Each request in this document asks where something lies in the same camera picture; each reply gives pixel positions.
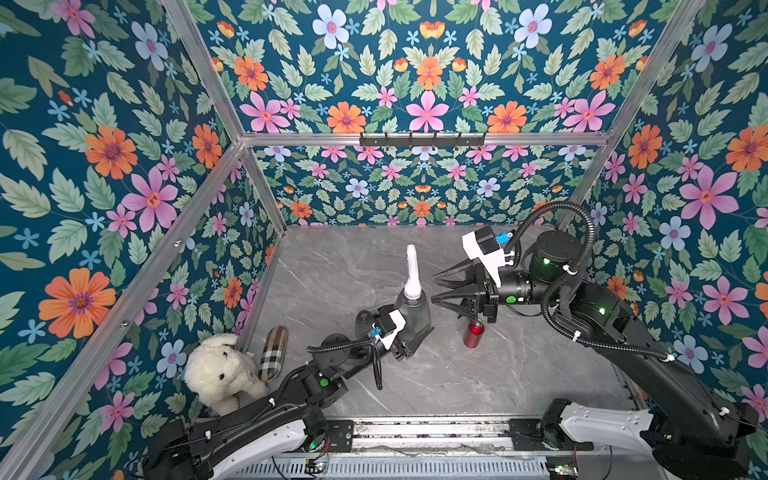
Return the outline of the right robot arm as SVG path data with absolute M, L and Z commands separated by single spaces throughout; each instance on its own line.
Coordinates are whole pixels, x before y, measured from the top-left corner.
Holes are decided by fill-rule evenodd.
M 498 235 L 483 227 L 466 234 L 466 259 L 435 275 L 441 292 L 433 303 L 476 324 L 495 322 L 500 306 L 535 305 L 553 330 L 609 360 L 653 402 L 650 409 L 627 411 L 557 398 L 539 421 L 541 442 L 631 450 L 681 479 L 746 476 L 756 411 L 704 386 L 692 361 L 667 352 L 617 293 L 585 279 L 595 223 L 582 206 L 568 201 L 540 207 L 535 216 L 556 210 L 580 217 L 584 236 L 549 230 L 523 248 L 522 229 Z

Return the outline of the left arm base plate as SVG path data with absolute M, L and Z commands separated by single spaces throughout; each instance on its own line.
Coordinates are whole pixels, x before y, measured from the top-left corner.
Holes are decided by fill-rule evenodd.
M 349 453 L 355 434 L 355 422 L 352 420 L 330 420 L 310 426 L 301 445 L 304 452 L 341 452 Z

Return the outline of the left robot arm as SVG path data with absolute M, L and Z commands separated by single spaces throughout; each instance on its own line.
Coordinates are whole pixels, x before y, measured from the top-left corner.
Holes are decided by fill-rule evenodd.
M 412 357 L 434 329 L 386 331 L 384 324 L 373 315 L 357 339 L 326 336 L 307 349 L 311 361 L 292 370 L 275 391 L 233 413 L 163 428 L 141 461 L 144 478 L 226 479 L 276 455 L 321 447 L 330 431 L 323 411 L 347 393 L 347 380 L 372 368 L 381 383 L 383 357 Z

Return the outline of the smoky spray bottle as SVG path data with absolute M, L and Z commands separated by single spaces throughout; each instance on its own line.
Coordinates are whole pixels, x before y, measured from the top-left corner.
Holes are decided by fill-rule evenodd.
M 357 313 L 354 323 L 356 340 L 375 341 L 378 333 L 378 313 L 371 310 L 361 310 Z
M 406 319 L 403 331 L 412 332 L 412 326 L 419 321 L 431 323 L 430 304 L 424 293 L 416 301 L 409 301 L 404 297 L 403 291 L 398 295 L 394 307 L 398 309 Z

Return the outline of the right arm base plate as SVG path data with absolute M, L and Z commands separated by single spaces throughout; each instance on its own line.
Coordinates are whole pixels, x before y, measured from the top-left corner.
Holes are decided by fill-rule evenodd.
M 565 398 L 555 398 L 539 418 L 511 418 L 503 435 L 521 451 L 592 451 L 592 442 L 577 442 L 560 426 L 562 414 L 571 404 Z

